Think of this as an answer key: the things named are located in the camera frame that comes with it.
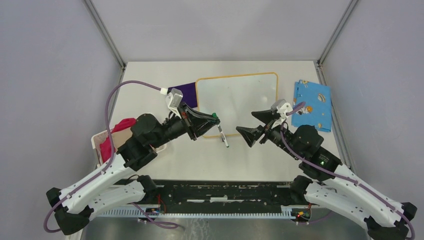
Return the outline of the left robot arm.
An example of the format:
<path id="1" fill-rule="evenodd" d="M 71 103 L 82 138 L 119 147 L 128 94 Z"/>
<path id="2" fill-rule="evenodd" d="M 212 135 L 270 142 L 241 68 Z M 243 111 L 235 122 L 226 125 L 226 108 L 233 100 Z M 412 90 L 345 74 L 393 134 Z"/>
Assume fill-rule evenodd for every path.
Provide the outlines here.
<path id="1" fill-rule="evenodd" d="M 72 235 L 115 207 L 139 201 L 153 203 L 157 186 L 148 175 L 141 175 L 124 186 L 109 188 L 149 164 L 158 156 L 157 148 L 184 134 L 195 141 L 220 123 L 216 115 L 196 111 L 184 102 L 163 123 L 151 113 L 140 115 L 130 128 L 129 139 L 99 168 L 67 188 L 53 187 L 46 192 L 52 207 L 49 213 L 54 215 L 58 231 Z"/>

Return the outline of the green capped whiteboard marker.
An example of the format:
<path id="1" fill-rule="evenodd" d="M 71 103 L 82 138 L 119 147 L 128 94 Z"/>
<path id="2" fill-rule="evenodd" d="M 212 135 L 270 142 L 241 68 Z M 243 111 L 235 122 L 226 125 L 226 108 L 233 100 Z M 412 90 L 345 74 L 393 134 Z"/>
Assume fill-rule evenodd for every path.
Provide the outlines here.
<path id="1" fill-rule="evenodd" d="M 221 137 L 222 142 L 225 144 L 225 147 L 226 148 L 229 148 L 230 145 L 228 143 L 228 140 L 227 140 L 227 138 L 225 136 L 225 133 L 224 133 L 224 131 L 223 131 L 220 123 L 217 124 L 217 128 L 218 128 L 218 131 L 219 131 L 219 134 L 220 134 L 220 137 Z"/>

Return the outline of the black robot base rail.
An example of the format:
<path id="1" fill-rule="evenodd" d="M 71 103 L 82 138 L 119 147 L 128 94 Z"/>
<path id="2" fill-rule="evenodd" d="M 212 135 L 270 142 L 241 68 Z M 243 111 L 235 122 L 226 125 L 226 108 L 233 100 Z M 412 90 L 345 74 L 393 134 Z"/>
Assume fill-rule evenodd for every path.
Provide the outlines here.
<path id="1" fill-rule="evenodd" d="M 309 203 L 289 181 L 207 181 L 155 179 L 157 189 L 137 203 L 167 214 L 276 214 L 282 207 Z"/>

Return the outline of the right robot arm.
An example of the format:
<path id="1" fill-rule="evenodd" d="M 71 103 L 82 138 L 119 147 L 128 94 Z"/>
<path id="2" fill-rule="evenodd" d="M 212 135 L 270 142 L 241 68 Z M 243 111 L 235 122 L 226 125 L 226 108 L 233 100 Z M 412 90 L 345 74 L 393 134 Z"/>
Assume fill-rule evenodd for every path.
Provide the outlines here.
<path id="1" fill-rule="evenodd" d="M 322 147 L 324 139 L 314 126 L 301 125 L 292 132 L 274 110 L 252 115 L 261 121 L 260 126 L 236 128 L 248 146 L 269 141 L 300 162 L 302 175 L 288 191 L 293 203 L 307 201 L 337 213 L 359 225 L 373 240 L 416 239 L 412 220 L 417 207 L 393 200 L 362 180 Z"/>

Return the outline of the yellow framed whiteboard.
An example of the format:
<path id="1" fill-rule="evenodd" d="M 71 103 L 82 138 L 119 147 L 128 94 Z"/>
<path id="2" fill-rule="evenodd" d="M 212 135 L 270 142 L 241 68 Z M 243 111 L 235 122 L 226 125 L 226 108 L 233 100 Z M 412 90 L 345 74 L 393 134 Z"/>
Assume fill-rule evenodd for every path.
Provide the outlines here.
<path id="1" fill-rule="evenodd" d="M 275 72 L 199 78 L 195 82 L 197 108 L 216 113 L 226 137 L 239 137 L 236 127 L 256 124 L 251 112 L 268 110 L 279 98 L 278 88 Z"/>

